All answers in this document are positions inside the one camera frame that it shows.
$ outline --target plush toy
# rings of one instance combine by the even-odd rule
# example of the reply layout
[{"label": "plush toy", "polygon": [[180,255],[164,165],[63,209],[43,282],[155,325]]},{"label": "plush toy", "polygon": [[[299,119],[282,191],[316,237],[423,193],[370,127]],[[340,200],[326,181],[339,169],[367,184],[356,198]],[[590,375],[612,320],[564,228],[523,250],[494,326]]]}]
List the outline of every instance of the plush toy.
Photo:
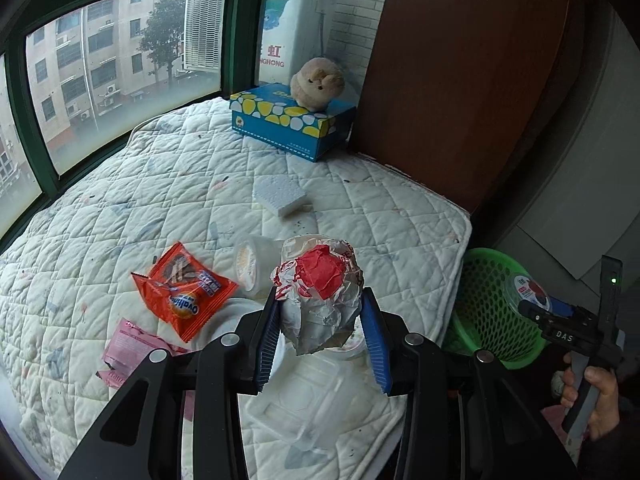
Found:
[{"label": "plush toy", "polygon": [[329,101],[344,90],[344,78],[338,66],[325,57],[307,61],[291,78],[291,95],[310,112],[325,110]]}]

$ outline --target red and white paper wrapper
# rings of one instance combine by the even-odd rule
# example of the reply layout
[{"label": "red and white paper wrapper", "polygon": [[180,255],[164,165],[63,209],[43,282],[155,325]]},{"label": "red and white paper wrapper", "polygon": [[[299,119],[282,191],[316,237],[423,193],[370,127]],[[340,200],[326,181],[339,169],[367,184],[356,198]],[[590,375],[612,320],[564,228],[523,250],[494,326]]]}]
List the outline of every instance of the red and white paper wrapper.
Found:
[{"label": "red and white paper wrapper", "polygon": [[360,313],[364,283],[347,242],[322,235],[289,238],[271,279],[282,300],[280,329],[298,355],[344,345]]}]

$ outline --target white brick wall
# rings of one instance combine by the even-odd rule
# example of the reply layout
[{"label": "white brick wall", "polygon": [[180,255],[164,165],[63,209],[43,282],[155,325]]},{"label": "white brick wall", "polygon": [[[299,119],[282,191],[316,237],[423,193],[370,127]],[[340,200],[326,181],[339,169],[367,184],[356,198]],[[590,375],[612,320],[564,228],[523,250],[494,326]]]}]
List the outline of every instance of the white brick wall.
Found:
[{"label": "white brick wall", "polygon": [[385,0],[337,0],[326,56],[346,72],[360,94]]}]

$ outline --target brown wooden door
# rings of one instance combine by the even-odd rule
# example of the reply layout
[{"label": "brown wooden door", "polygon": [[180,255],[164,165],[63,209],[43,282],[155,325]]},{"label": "brown wooden door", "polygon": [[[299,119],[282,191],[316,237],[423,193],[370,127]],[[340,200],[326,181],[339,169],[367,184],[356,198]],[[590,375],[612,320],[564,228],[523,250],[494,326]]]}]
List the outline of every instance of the brown wooden door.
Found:
[{"label": "brown wooden door", "polygon": [[569,0],[386,0],[350,146],[472,212],[545,86]]}]

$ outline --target tissue box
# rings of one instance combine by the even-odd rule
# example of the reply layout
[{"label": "tissue box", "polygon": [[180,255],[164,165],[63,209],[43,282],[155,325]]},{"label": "tissue box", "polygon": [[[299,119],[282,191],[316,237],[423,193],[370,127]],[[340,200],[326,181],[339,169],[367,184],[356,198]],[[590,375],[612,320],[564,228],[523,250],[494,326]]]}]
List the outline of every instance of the tissue box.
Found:
[{"label": "tissue box", "polygon": [[229,107],[235,131],[314,162],[347,138],[356,113],[355,106],[335,99],[327,110],[312,113],[280,83],[233,94]]}]

